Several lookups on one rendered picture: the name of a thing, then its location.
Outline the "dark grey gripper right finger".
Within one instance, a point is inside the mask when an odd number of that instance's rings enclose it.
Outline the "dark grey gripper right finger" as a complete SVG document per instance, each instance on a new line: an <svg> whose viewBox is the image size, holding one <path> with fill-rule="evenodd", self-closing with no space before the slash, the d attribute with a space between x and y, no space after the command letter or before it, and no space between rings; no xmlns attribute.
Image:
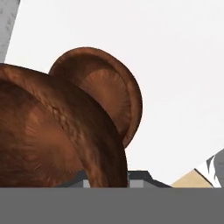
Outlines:
<svg viewBox="0 0 224 224"><path fill-rule="evenodd" d="M129 188L171 188L170 185L155 180L148 171L128 171Z"/></svg>

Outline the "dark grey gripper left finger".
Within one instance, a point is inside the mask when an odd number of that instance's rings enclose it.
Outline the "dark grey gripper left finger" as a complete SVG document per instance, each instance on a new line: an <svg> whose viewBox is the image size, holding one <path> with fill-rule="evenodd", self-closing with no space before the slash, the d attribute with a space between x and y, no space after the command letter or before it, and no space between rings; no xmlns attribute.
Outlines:
<svg viewBox="0 0 224 224"><path fill-rule="evenodd" d="M62 183L59 187L89 188L90 184L88 182L87 174L84 171L78 171L73 179Z"/></svg>

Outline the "large brown wooden bowl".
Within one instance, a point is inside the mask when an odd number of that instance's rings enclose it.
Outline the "large brown wooden bowl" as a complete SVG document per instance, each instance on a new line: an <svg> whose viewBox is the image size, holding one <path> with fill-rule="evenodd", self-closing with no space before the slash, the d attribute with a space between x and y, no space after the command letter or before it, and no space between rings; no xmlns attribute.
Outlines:
<svg viewBox="0 0 224 224"><path fill-rule="evenodd" d="M123 142L80 88L0 63L0 187L54 187L83 170L92 187L125 187Z"/></svg>

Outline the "small brown wooden bowl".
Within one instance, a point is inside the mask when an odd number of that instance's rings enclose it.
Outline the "small brown wooden bowl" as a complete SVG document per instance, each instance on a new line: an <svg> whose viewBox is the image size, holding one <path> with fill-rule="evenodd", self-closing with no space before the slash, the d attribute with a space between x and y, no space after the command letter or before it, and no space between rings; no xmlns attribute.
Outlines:
<svg viewBox="0 0 224 224"><path fill-rule="evenodd" d="M107 111L122 143L130 144L143 113L137 80L117 58L94 47L78 47L59 56L51 76L63 77L86 91Z"/></svg>

